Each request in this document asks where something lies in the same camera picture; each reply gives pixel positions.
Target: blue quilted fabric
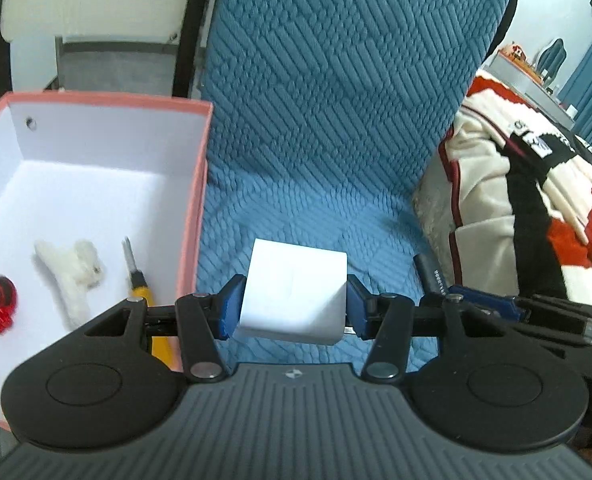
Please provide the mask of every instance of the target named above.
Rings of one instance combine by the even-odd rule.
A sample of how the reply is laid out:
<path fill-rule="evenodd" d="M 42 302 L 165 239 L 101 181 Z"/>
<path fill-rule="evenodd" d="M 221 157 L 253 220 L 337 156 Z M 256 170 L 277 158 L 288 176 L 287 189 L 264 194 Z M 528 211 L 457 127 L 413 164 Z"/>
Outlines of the blue quilted fabric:
<path fill-rule="evenodd" d="M 253 241 L 344 251 L 372 292 L 421 296 L 410 196 L 508 0 L 219 0 L 203 98 L 215 112 L 198 283 L 247 273 Z M 256 338 L 236 362 L 364 363 L 370 342 Z M 437 353 L 417 338 L 409 369 Z"/>

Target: white fluffy object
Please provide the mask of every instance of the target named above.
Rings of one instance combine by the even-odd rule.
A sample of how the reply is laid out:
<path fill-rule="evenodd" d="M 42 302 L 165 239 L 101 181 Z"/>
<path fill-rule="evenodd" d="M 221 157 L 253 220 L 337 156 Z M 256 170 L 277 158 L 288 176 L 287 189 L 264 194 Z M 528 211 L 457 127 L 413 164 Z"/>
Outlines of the white fluffy object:
<path fill-rule="evenodd" d="M 45 240 L 34 244 L 36 255 L 56 278 L 60 295 L 73 327 L 91 318 L 87 290 L 103 279 L 98 252 L 89 240 L 78 240 L 72 248 L 59 248 Z"/>

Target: screwdriver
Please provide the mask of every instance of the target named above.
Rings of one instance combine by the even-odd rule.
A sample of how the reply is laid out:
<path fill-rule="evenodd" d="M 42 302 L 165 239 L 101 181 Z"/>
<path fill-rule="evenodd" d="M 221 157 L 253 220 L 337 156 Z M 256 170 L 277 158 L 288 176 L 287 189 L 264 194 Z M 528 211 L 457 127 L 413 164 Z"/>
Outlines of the screwdriver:
<path fill-rule="evenodd" d="M 127 268 L 130 272 L 132 296 L 145 298 L 147 306 L 154 306 L 154 296 L 151 294 L 151 290 L 145 281 L 145 275 L 136 266 L 132 244 L 127 237 L 122 241 L 122 251 L 125 254 L 125 261 L 127 261 Z M 168 367 L 172 367 L 172 349 L 166 337 L 151 338 L 151 354 L 164 362 Z"/>

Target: white storage box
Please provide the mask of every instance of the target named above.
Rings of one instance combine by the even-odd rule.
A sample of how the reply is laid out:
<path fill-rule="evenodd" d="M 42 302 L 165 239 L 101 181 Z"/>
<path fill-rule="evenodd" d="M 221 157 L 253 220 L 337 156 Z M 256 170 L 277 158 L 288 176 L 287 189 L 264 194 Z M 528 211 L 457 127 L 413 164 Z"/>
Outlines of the white storage box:
<path fill-rule="evenodd" d="M 0 335 L 0 389 L 13 368 L 70 330 L 36 240 L 96 246 L 105 277 L 87 294 L 92 317 L 130 293 L 125 236 L 156 303 L 193 291 L 211 110 L 128 94 L 0 100 L 0 274 L 18 291 L 13 327 Z"/>

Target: floor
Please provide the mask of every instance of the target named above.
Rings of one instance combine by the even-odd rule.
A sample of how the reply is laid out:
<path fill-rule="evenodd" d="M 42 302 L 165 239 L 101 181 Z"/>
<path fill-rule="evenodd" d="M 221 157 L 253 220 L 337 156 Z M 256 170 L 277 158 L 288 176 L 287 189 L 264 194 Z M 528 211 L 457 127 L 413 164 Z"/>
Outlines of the floor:
<path fill-rule="evenodd" d="M 62 56 L 61 85 L 69 90 L 171 95 L 175 56 L 141 52 L 72 52 Z M 0 455 L 16 445 L 0 430 Z"/>

